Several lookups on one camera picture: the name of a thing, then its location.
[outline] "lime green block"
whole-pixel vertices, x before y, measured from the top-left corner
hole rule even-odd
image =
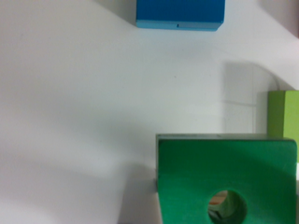
[[[299,142],[299,91],[268,93],[267,131],[271,136],[288,137]]]
[[[296,154],[266,135],[157,135],[163,224],[295,224]]]

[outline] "blue wooden block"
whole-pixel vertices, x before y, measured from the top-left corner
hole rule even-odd
[[[136,10],[140,28],[217,31],[225,0],[137,0]]]

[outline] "toy block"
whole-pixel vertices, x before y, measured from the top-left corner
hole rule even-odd
[[[137,0],[140,28],[217,31],[224,22],[225,0]]]
[[[158,134],[163,224],[295,224],[296,143],[256,134]],[[222,203],[210,202],[227,190]]]
[[[299,91],[268,93],[267,132],[271,136],[288,137],[299,142]]]

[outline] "yellow-green block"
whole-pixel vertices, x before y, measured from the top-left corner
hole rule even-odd
[[[291,138],[299,143],[299,91],[268,93],[267,131],[269,135]]]

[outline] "green wooden block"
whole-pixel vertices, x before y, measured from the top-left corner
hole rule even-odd
[[[299,142],[299,91],[268,93],[267,131],[269,135]]]
[[[296,154],[266,135],[157,135],[163,224],[295,224]]]

